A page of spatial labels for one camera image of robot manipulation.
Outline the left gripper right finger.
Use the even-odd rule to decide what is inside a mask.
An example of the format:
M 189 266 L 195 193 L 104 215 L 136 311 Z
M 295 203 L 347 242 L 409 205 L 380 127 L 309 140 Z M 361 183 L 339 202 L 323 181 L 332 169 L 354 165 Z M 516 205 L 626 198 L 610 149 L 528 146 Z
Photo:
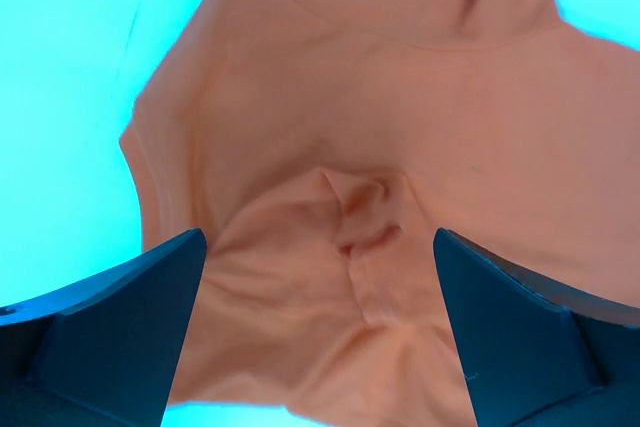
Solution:
M 436 269 L 476 422 L 636 426 L 639 310 L 439 229 Z

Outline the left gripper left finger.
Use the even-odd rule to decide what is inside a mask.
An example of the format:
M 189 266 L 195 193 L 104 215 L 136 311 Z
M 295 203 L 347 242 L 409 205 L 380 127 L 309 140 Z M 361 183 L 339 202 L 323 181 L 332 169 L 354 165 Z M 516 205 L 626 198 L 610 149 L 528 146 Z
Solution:
M 206 252 L 203 232 L 192 229 L 2 307 L 2 425 L 160 425 Z

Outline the orange t shirt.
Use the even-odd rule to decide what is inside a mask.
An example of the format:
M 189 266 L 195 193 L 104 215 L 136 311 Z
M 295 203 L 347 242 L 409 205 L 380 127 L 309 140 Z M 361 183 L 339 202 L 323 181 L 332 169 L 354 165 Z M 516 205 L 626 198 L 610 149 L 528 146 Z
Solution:
M 120 145 L 207 239 L 173 405 L 473 425 L 440 228 L 639 302 L 639 55 L 554 0 L 203 0 Z

